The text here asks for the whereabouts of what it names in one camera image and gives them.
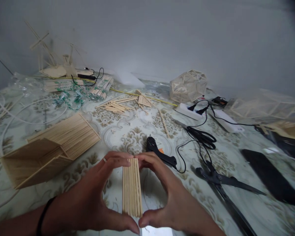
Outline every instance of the power strip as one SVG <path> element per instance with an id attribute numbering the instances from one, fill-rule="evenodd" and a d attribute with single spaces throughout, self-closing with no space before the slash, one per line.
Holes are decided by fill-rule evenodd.
<path id="1" fill-rule="evenodd" d="M 195 120 L 200 120 L 203 118 L 203 115 L 200 115 L 198 113 L 196 113 L 196 110 L 190 111 L 188 110 L 188 107 L 186 104 L 181 103 L 179 104 L 179 106 L 176 108 L 176 111 L 179 113 L 182 113 L 183 115 L 186 115 L 190 118 L 193 118 Z"/>
<path id="2" fill-rule="evenodd" d="M 232 124 L 230 124 L 230 123 L 228 123 L 228 122 L 226 122 L 226 121 L 224 121 L 224 120 L 221 120 L 221 119 L 216 119 L 215 117 L 214 117 L 214 114 L 213 114 L 213 112 L 212 112 L 212 110 L 210 110 L 210 109 L 208 109 L 207 110 L 208 112 L 209 112 L 209 114 L 218 122 L 218 123 L 220 123 L 221 124 L 221 126 L 223 126 L 226 130 L 227 130 L 227 132 L 229 132 L 229 133 L 240 133 L 240 132 L 244 132 L 245 130 L 243 129 L 243 127 L 242 126 L 240 126 L 240 125 L 232 125 Z M 227 121 L 229 121 L 229 122 L 231 122 L 231 123 L 235 123 L 235 124 L 237 124 L 237 122 L 236 121 L 234 121 L 232 118 L 230 118 L 229 117 L 229 115 L 227 115 L 224 111 L 222 111 L 222 110 L 215 110 L 214 109 L 214 113 L 215 113 L 215 116 L 217 117 L 217 118 L 222 118 L 222 119 L 225 119 L 225 120 L 227 120 Z"/>

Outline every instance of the black glue gun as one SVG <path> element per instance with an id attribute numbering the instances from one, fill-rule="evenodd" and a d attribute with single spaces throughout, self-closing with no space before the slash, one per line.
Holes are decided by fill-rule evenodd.
<path id="1" fill-rule="evenodd" d="M 154 152 L 166 165 L 171 166 L 176 169 L 177 161 L 174 156 L 167 156 L 161 153 L 156 145 L 155 139 L 151 135 L 147 139 L 147 152 Z"/>

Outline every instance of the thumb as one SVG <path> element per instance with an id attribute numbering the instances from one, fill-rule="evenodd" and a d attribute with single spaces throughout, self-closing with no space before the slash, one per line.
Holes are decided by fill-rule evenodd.
<path id="1" fill-rule="evenodd" d="M 144 228 L 146 226 L 153 226 L 155 228 L 166 227 L 164 225 L 165 209 L 147 210 L 143 216 L 139 219 L 139 227 Z"/>
<path id="2" fill-rule="evenodd" d="M 106 229 L 115 231 L 131 230 L 135 234 L 140 234 L 140 229 L 136 222 L 128 215 L 120 214 L 114 210 L 107 209 L 107 218 L 109 223 L 105 227 Z"/>

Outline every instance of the black wristband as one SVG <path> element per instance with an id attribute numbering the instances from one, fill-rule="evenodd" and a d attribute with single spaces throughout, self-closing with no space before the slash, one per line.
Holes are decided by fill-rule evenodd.
<path id="1" fill-rule="evenodd" d="M 55 200 L 56 197 L 53 197 L 51 199 L 48 200 L 40 218 L 39 218 L 39 221 L 38 221 L 38 225 L 37 225 L 37 229 L 36 229 L 36 235 L 37 236 L 42 236 L 42 224 L 43 224 L 43 220 L 44 220 L 44 217 L 45 217 L 45 214 L 50 206 L 50 204 L 53 202 L 53 200 Z"/>

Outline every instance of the patterned table cover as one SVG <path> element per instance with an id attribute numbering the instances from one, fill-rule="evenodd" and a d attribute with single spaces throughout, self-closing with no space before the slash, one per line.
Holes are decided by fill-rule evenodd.
<path id="1" fill-rule="evenodd" d="M 20 97 L 20 93 L 11 92 L 8 88 L 5 89 L 4 93 L 6 102 L 15 101 Z M 118 92 L 111 92 L 108 99 L 119 95 L 120 93 Z M 213 92 L 207 90 L 207 96 L 210 95 L 214 97 Z M 39 99 L 55 98 L 57 96 L 58 94 L 45 93 Z M 33 102 L 33 97 L 24 97 L 21 99 L 21 102 L 24 105 L 29 104 Z M 22 108 L 22 104 L 17 104 L 11 112 L 15 114 Z M 52 180 L 21 189 L 11 201 L 0 208 L 0 221 L 33 210 L 45 204 L 48 199 L 68 191 L 109 150 L 124 151 L 132 154 L 144 152 L 145 141 L 150 134 L 156 139 L 159 147 L 162 147 L 167 155 L 176 157 L 178 169 L 183 168 L 183 161 L 177 153 L 177 147 L 190 140 L 190 137 L 181 126 L 173 121 L 173 118 L 188 125 L 198 125 L 204 121 L 195 121 L 177 113 L 171 105 L 155 103 L 157 108 L 160 108 L 165 119 L 170 135 L 168 139 L 157 108 L 145 108 L 148 111 L 148 115 L 141 109 L 131 110 L 128 113 L 129 117 L 127 117 L 100 108 L 95 109 L 99 104 L 93 101 L 85 102 L 80 112 L 99 133 L 102 138 L 101 141 L 86 151 Z M 130 101 L 127 104 L 137 107 L 134 101 Z M 59 116 L 63 111 L 64 107 L 55 109 L 52 101 L 44 101 L 25 109 L 18 117 L 29 122 L 42 123 L 45 121 L 45 118 L 47 121 L 50 121 Z M 4 136 L 4 153 L 26 144 L 28 137 L 50 127 L 51 124 L 72 116 L 73 113 L 74 111 L 68 109 L 59 119 L 47 125 L 31 125 L 14 120 Z M 0 120 L 0 139 L 10 119 L 9 115 L 5 115 Z M 239 188 L 223 186 L 257 235 L 295 235 L 295 206 L 275 200 L 239 151 L 246 148 L 264 153 L 263 146 L 274 147 L 274 145 L 260 133 L 256 132 L 253 127 L 245 127 L 244 135 L 227 133 L 209 115 L 207 122 L 200 129 L 209 132 L 217 139 L 216 149 L 211 150 L 210 153 L 213 165 L 220 174 L 235 176 L 238 180 L 267 193 L 267 196 L 262 196 Z M 195 142 L 191 142 L 180 150 L 186 161 L 187 170 L 184 174 L 179 174 L 172 169 L 174 174 L 181 179 L 186 189 L 204 206 L 226 235 L 242 235 L 212 188 L 205 180 L 198 178 L 191 170 L 191 167 L 201 166 L 199 146 Z M 267 154 L 267 157 L 287 179 L 295 181 L 295 172 L 289 167 L 293 160 L 278 153 Z M 167 201 L 166 193 L 155 174 L 148 169 L 144 169 L 140 173 L 140 178 L 143 210 L 146 211 L 165 206 Z M 7 201 L 14 193 L 15 190 L 12 188 L 7 174 L 0 163 L 0 204 Z M 122 168 L 113 171 L 103 190 L 103 199 L 109 208 L 118 212 L 122 211 Z M 64 235 L 131 234 L 130 231 L 115 232 L 110 230 L 64 233 Z M 173 235 L 185 235 L 185 233 L 173 230 Z"/>

